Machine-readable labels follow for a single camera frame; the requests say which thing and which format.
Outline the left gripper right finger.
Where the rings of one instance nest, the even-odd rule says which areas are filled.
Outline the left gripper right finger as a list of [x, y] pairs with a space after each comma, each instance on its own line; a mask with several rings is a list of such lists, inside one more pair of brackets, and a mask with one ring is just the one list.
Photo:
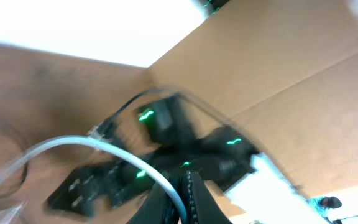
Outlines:
[[231, 224], [197, 172], [187, 171], [181, 179], [181, 199], [188, 224]]

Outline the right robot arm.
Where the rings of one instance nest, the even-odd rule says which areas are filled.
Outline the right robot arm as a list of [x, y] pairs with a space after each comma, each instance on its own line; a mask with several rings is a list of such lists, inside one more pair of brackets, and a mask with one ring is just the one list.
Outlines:
[[[143, 159], [165, 174], [178, 192], [190, 223], [227, 223], [229, 220], [207, 191], [214, 182], [222, 191], [247, 174], [256, 173], [251, 159], [259, 150], [230, 125], [224, 124], [205, 137], [195, 134], [178, 95], [162, 98], [136, 109], [139, 124], [156, 150]], [[161, 186], [144, 171], [122, 159], [77, 167], [49, 196], [47, 207], [91, 218], [93, 202], [101, 196], [119, 207], [150, 192], [132, 223], [177, 223], [179, 213]]]

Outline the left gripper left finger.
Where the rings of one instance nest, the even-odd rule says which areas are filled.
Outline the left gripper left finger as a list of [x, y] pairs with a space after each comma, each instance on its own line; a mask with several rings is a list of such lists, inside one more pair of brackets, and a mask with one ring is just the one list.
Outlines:
[[155, 184], [127, 224], [177, 224], [178, 221], [179, 214], [171, 198], [159, 184]]

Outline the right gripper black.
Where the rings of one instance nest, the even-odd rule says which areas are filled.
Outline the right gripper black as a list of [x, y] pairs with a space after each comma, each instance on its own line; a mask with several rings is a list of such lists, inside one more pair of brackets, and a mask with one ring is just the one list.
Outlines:
[[87, 164], [73, 169], [47, 198], [47, 207], [81, 217], [94, 217], [93, 202], [106, 196], [112, 208], [150, 190], [155, 181], [122, 159]]

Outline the cardboard box wall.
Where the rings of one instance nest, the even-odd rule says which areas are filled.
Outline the cardboard box wall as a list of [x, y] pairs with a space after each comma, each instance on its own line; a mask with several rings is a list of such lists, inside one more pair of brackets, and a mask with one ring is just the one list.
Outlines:
[[149, 72], [244, 128], [304, 194], [358, 213], [358, 1], [230, 1]]

